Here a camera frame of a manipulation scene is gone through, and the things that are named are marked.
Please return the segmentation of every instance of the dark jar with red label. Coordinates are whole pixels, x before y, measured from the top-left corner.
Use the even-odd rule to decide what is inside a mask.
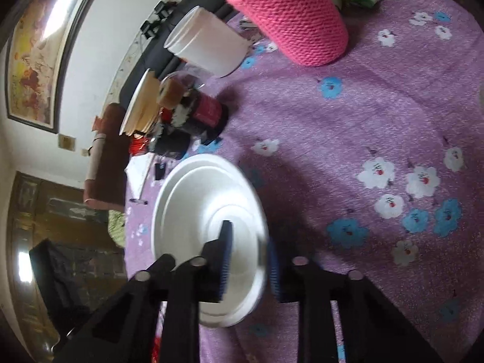
[[[148,151],[161,156],[181,160],[188,151],[190,134],[167,124],[158,123],[148,143]]]
[[[194,88],[183,95],[171,116],[173,127],[200,137],[204,145],[213,142],[227,122],[227,106]]]

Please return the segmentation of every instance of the white bowl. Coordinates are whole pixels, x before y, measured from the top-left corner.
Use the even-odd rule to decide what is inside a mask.
[[[234,240],[226,293],[220,303],[200,304],[200,323],[231,326],[257,305],[265,286],[267,224],[257,194],[241,171],[219,156],[200,154],[168,176],[153,217],[152,250],[179,265],[218,237],[222,222]]]

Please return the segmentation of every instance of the black sofa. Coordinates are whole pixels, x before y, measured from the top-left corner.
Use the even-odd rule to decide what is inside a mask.
[[[121,91],[119,92],[119,103],[125,108],[128,108],[131,97],[135,92],[136,86],[143,76],[146,69],[154,70],[155,75],[159,79],[163,79],[166,75],[175,71],[182,61],[171,53],[168,49],[163,47],[170,32],[175,28],[177,23],[187,14],[192,8],[200,5],[206,10],[213,12],[217,17],[224,21],[231,19],[237,11],[229,5],[225,0],[182,0],[161,25],[157,37],[149,43],[143,52],[141,58],[138,60],[134,69],[132,69]]]

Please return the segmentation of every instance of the framed painting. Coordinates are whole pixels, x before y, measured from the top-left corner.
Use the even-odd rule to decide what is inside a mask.
[[[32,0],[9,40],[8,117],[53,133],[69,55],[90,0]]]

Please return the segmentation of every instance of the purple tablecloth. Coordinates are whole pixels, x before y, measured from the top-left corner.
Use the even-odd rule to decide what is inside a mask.
[[[386,0],[344,17],[350,45],[331,65],[297,66],[263,40],[210,80],[231,119],[220,143],[189,155],[239,165],[270,234],[291,236],[327,270],[361,270],[458,361],[484,326],[483,33],[451,0]],[[129,275],[153,261],[160,187],[151,171],[149,204],[127,207]],[[296,307],[266,293],[240,324],[201,329],[201,361],[292,363],[297,334]]]

